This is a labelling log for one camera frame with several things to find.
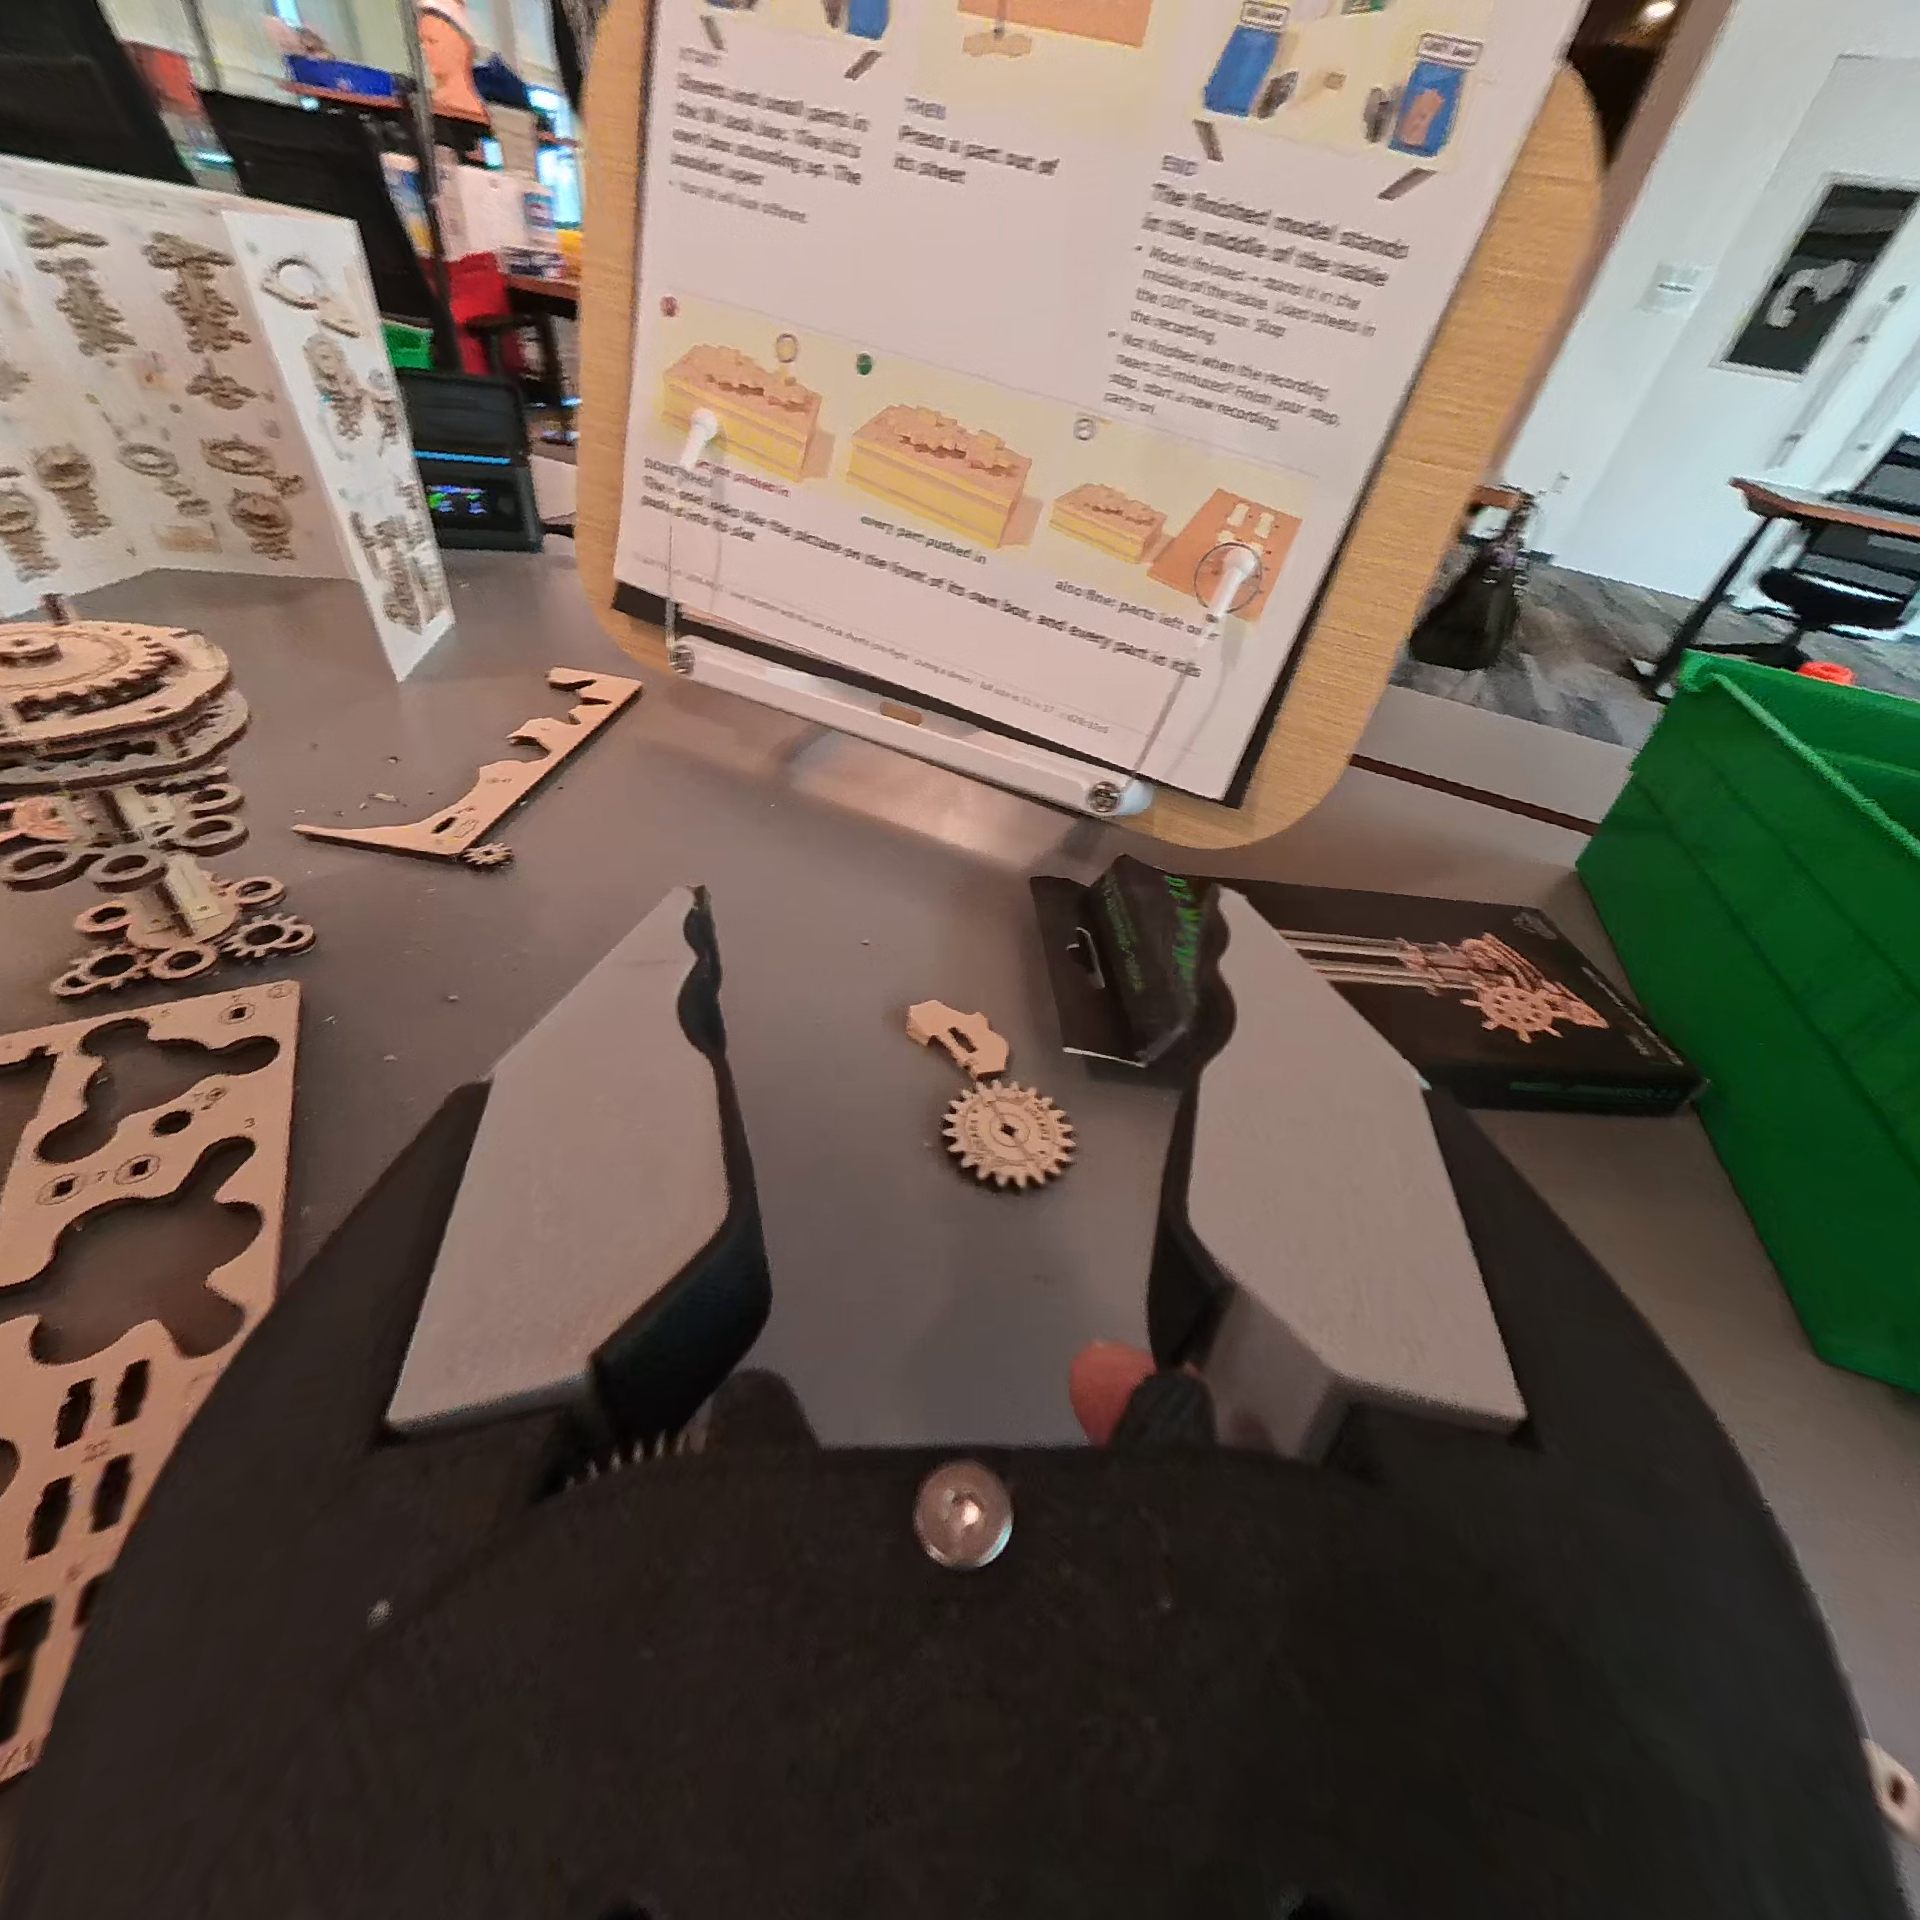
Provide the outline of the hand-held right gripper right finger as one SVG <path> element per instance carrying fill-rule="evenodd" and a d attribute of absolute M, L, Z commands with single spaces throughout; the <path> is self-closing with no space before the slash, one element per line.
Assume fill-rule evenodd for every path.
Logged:
<path fill-rule="evenodd" d="M 1197 983 L 1146 1271 L 1159 1363 L 1231 1449 L 1319 1458 L 1356 1409 L 1522 1427 L 1423 1079 L 1236 891 Z"/>

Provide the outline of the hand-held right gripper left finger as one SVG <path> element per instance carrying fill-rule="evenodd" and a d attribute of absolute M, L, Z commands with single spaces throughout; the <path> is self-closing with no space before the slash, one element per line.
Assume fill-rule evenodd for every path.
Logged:
<path fill-rule="evenodd" d="M 557 1415 L 592 1449 L 689 1427 L 773 1274 L 702 885 L 669 888 L 506 1053 L 389 1400 L 398 1435 Z"/>

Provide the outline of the black model box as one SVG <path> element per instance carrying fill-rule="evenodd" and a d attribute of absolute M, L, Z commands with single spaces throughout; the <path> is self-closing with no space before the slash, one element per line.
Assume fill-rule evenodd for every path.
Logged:
<path fill-rule="evenodd" d="M 1665 1118 L 1709 1082 L 1541 907 L 1274 880 L 1238 888 L 1463 1109 Z"/>

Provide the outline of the small orange object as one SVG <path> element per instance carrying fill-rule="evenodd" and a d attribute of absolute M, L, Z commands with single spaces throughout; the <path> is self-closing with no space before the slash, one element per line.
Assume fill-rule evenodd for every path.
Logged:
<path fill-rule="evenodd" d="M 1157 1361 L 1146 1347 L 1118 1338 L 1094 1338 L 1071 1358 L 1068 1400 L 1093 1447 L 1112 1439 L 1129 1400 L 1154 1371 Z"/>

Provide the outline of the wooden sheet with slot holes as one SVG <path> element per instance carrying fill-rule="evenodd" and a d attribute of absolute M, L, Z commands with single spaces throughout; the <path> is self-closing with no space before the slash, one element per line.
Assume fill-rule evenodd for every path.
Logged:
<path fill-rule="evenodd" d="M 300 986 L 4 1034 L 1 1777 L 40 1758 L 106 1574 L 274 1302 Z"/>

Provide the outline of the jagged wooden sheet fragment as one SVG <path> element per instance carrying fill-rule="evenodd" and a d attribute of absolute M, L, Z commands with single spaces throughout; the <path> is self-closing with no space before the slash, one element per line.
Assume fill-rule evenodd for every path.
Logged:
<path fill-rule="evenodd" d="M 580 666 L 552 665 L 544 674 L 545 687 L 566 696 L 564 713 L 541 713 L 520 722 L 510 742 L 527 750 L 520 755 L 493 759 L 477 767 L 469 789 L 449 805 L 415 823 L 384 823 L 373 826 L 300 824 L 306 838 L 454 862 L 463 848 L 493 842 L 493 826 L 514 815 L 545 785 L 561 766 L 584 750 L 615 717 L 633 707 L 641 694 L 636 679 L 597 674 Z"/>

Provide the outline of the green plastic bin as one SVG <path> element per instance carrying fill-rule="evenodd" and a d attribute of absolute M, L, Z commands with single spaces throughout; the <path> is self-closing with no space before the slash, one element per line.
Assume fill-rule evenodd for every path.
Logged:
<path fill-rule="evenodd" d="M 1914 1392 L 1914 701 L 1693 654 L 1575 869 L 1810 1345 Z"/>

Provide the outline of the white document holder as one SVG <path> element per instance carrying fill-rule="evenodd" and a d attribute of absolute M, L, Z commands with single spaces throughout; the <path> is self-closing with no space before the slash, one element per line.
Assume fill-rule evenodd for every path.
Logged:
<path fill-rule="evenodd" d="M 1078 818 L 1135 819 L 1159 797 L 1159 789 L 1141 775 L 1015 738 L 909 696 L 833 679 L 817 659 L 774 659 L 738 635 L 687 625 L 671 600 L 664 603 L 663 647 L 669 669 L 689 683 Z"/>

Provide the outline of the dark bag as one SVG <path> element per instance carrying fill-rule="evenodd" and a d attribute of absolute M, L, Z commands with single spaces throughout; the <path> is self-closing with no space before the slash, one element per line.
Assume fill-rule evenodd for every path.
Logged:
<path fill-rule="evenodd" d="M 1526 535 L 1533 498 L 1516 493 L 1493 538 L 1423 611 L 1407 638 L 1407 658 L 1453 671 L 1481 671 L 1498 659 L 1519 622 L 1529 577 Z"/>

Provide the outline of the black device with screen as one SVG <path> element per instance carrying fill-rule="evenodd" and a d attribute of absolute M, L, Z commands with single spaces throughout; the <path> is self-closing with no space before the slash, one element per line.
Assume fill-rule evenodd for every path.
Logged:
<path fill-rule="evenodd" d="M 441 549 L 538 553 L 530 439 L 516 387 L 493 374 L 398 371 L 428 522 Z"/>

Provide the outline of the black office chair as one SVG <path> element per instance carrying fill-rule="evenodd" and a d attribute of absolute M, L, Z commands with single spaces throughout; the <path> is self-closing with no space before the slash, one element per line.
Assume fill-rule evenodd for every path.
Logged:
<path fill-rule="evenodd" d="M 1873 520 L 1914 520 L 1918 435 L 1887 442 L 1857 487 L 1825 493 L 1825 503 Z M 1751 655 L 1764 665 L 1808 665 L 1810 635 L 1879 635 L 1903 623 L 1918 592 L 1918 531 L 1887 531 L 1861 519 L 1810 520 L 1792 558 L 1759 576 L 1759 592 L 1789 617 L 1789 629 Z"/>

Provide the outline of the wooden top table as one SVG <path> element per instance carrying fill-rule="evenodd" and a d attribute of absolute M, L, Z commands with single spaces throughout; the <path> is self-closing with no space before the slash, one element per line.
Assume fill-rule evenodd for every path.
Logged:
<path fill-rule="evenodd" d="M 1753 658 L 1753 649 L 1764 645 L 1764 639 L 1704 645 L 1704 642 L 1701 642 L 1701 633 L 1704 631 L 1709 617 L 1721 607 L 1721 603 L 1728 595 L 1728 589 L 1732 589 L 1735 579 L 1736 579 L 1736 573 L 1751 560 L 1751 555 L 1762 543 L 1762 538 L 1768 535 L 1774 522 L 1785 520 L 1804 535 L 1810 520 L 1861 519 L 1864 526 L 1877 522 L 1887 531 L 1892 531 L 1892 529 L 1901 529 L 1901 531 L 1903 529 L 1914 529 L 1918 531 L 1918 519 L 1873 520 L 1864 513 L 1856 513 L 1854 510 L 1833 507 L 1833 505 L 1825 503 L 1825 493 L 1808 491 L 1808 489 L 1801 489 L 1801 487 L 1776 487 L 1776 485 L 1767 485 L 1767 481 L 1759 481 L 1759 480 L 1753 480 L 1753 478 L 1735 478 L 1735 480 L 1730 480 L 1730 487 L 1738 493 L 1745 512 L 1753 517 L 1753 528 L 1738 542 L 1738 545 L 1728 558 L 1728 561 L 1724 561 L 1717 577 L 1712 577 L 1712 585 L 1690 606 L 1690 610 L 1686 611 L 1682 623 L 1671 633 L 1671 638 L 1668 638 L 1665 647 L 1658 651 L 1658 655 L 1652 658 L 1650 663 L 1645 663 L 1645 659 L 1629 663 L 1629 666 L 1628 666 L 1629 679 L 1639 681 L 1640 696 L 1645 696 L 1650 701 L 1662 704 L 1671 696 L 1673 685 L 1678 683 L 1678 677 L 1679 677 L 1679 666 L 1690 651 L 1702 651 L 1702 654 L 1714 655 L 1714 658 L 1742 658 L 1742 659 L 1764 665 L 1758 658 Z M 1781 666 L 1781 669 L 1788 669 L 1788 671 L 1806 671 L 1813 665 L 1815 665 L 1815 659 L 1808 659 L 1801 666 L 1782 666 L 1782 665 L 1774 665 L 1774 666 Z"/>

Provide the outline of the printed instruction sheet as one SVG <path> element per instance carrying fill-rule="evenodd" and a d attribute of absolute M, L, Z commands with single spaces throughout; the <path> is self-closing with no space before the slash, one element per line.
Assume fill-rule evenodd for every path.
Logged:
<path fill-rule="evenodd" d="M 615 585 L 1240 785 L 1583 5 L 652 5 Z"/>

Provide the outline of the black storage shelf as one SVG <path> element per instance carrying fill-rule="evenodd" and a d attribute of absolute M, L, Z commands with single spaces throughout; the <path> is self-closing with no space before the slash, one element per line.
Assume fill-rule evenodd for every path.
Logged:
<path fill-rule="evenodd" d="M 557 379 L 572 299 L 514 291 L 566 272 L 536 171 L 552 127 L 470 5 L 389 5 L 402 26 L 389 65 L 338 59 L 313 5 L 262 9 L 279 93 L 207 96 L 241 190 L 357 229 L 394 367 Z"/>

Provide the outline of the dark wall poster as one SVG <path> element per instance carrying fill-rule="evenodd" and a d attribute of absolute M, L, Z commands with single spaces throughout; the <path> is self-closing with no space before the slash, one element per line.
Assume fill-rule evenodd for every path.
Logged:
<path fill-rule="evenodd" d="M 1777 377 L 1808 371 L 1903 209 L 1900 186 L 1828 183 L 1718 363 Z"/>

